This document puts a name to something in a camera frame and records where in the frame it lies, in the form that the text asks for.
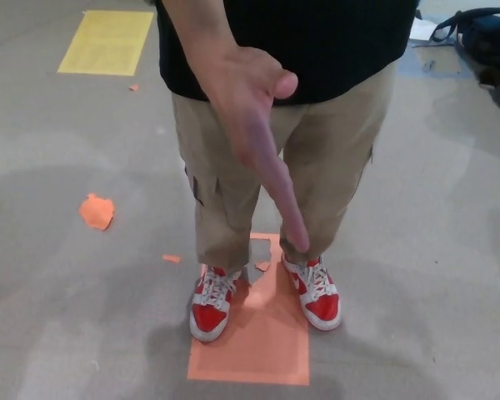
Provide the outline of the person's bare right hand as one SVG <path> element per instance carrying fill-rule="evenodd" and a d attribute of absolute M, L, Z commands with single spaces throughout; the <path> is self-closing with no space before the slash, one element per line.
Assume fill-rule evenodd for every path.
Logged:
<path fill-rule="evenodd" d="M 222 56 L 216 71 L 220 80 L 207 95 L 226 128 L 235 157 L 267 190 L 282 217 L 287 238 L 305 253 L 310 244 L 308 230 L 270 123 L 274 101 L 292 96 L 298 77 L 253 47 L 235 47 Z"/>

